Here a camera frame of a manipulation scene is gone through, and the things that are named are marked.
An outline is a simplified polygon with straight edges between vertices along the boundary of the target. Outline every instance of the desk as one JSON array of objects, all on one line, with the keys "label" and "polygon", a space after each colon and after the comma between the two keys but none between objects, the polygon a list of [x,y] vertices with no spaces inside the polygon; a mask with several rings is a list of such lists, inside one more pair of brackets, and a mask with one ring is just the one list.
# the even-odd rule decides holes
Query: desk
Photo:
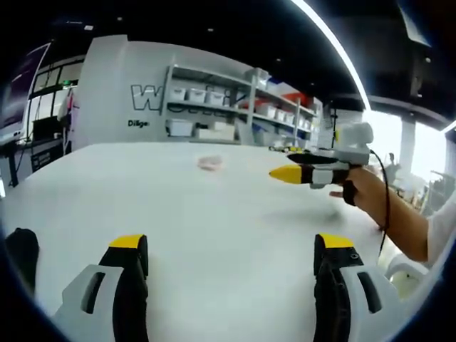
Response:
[{"label": "desk", "polygon": [[[197,167],[220,155],[217,172]],[[351,238],[375,264],[381,235],[362,211],[274,180],[289,164],[265,147],[189,143],[93,145],[32,174],[3,205],[6,233],[35,231],[36,299],[48,314],[110,241],[149,244],[150,341],[312,341],[314,236]]]}]

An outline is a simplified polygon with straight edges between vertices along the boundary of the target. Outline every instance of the table surface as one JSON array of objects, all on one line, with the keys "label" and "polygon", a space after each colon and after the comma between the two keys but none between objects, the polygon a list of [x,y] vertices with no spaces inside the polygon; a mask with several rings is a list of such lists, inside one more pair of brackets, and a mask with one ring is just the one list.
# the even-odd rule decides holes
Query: table surface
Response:
[{"label": "table surface", "polygon": [[[221,170],[198,168],[213,155]],[[331,187],[268,175],[290,163],[265,147],[93,145],[6,196],[6,234],[36,233],[36,300],[49,315],[112,240],[143,233],[151,341],[311,341],[315,234],[351,238],[365,264],[376,263],[381,235],[365,213],[329,197]]]}]

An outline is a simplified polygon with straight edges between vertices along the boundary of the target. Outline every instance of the white sleeve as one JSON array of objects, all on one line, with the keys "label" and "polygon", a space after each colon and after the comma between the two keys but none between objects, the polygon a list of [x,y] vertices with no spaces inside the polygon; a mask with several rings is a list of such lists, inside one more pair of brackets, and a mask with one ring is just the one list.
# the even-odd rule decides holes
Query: white sleeve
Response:
[{"label": "white sleeve", "polygon": [[440,210],[429,217],[428,221],[427,262],[433,265],[456,228],[456,191]]}]

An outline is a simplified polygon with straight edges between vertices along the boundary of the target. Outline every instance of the black ceiling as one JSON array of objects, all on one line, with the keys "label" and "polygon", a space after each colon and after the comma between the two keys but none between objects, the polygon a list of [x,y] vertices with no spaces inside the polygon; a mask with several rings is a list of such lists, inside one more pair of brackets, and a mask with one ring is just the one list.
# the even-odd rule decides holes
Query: black ceiling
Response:
[{"label": "black ceiling", "polygon": [[[450,69],[453,43],[449,41],[453,38],[446,30],[455,25],[447,26],[452,18],[442,13],[446,11],[414,1],[415,18],[439,48],[429,49],[408,39],[394,0],[307,2],[347,50],[368,94],[421,105],[453,119],[456,86],[454,69]],[[433,6],[439,2],[432,1]],[[31,5],[26,14],[12,13],[16,16],[3,22],[4,32],[20,31],[13,27],[25,29],[19,39],[6,37],[11,53],[3,76],[20,53],[50,38],[54,43],[48,61],[85,53],[94,36],[126,33],[130,40],[191,46],[264,68],[324,100],[339,93],[357,93],[331,44],[289,0],[41,3]],[[84,31],[85,24],[94,25],[94,30]],[[427,57],[431,63],[424,62]],[[410,95],[417,75],[423,80],[420,98]]]}]

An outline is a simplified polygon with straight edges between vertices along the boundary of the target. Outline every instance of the monitor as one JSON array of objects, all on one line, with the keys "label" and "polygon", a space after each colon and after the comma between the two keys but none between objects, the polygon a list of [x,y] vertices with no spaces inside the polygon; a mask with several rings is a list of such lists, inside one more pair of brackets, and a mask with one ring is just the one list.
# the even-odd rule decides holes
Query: monitor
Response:
[{"label": "monitor", "polygon": [[0,97],[0,145],[20,139],[33,81],[49,43],[27,53]]}]

